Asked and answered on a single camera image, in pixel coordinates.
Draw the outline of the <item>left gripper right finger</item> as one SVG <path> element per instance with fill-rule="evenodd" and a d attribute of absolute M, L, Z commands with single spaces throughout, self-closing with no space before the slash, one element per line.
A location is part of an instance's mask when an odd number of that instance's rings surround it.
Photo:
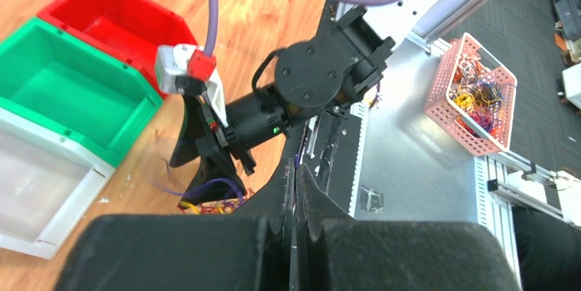
<path fill-rule="evenodd" d="M 295 174 L 302 290 L 518 290 L 493 235 L 467 222 L 356 220 Z"/>

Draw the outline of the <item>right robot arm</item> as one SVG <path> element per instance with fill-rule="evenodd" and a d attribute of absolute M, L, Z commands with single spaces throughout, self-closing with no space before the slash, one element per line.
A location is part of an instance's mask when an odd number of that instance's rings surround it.
<path fill-rule="evenodd" d="M 347 109 L 381 80 L 395 41 L 377 35 L 365 12 L 353 8 L 312 39 L 268 54 L 254 73 L 252 91 L 225 106 L 224 121 L 210 104 L 208 81 L 191 72 L 177 76 L 185 117 L 169 166 L 200 161 L 181 196 L 182 209 L 243 197 L 235 160 L 252 174 L 254 147 L 325 110 Z"/>

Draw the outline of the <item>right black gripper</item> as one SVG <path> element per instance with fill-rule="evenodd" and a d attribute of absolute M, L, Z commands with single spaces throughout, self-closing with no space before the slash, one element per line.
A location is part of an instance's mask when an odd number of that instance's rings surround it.
<path fill-rule="evenodd" d="M 247 189 L 238 176 L 230 152 L 222 147 L 214 132 L 217 118 L 210 106 L 197 97 L 183 96 L 184 120 L 169 166 L 181 167 L 200 159 L 199 168 L 191 179 L 179 206 L 186 204 L 243 199 Z"/>

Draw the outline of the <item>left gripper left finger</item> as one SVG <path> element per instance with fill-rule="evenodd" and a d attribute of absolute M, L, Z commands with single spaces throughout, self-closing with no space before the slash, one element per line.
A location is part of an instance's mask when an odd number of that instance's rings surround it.
<path fill-rule="evenodd" d="M 295 165 L 226 215 L 111 214 L 83 231 L 56 290 L 287 290 Z"/>

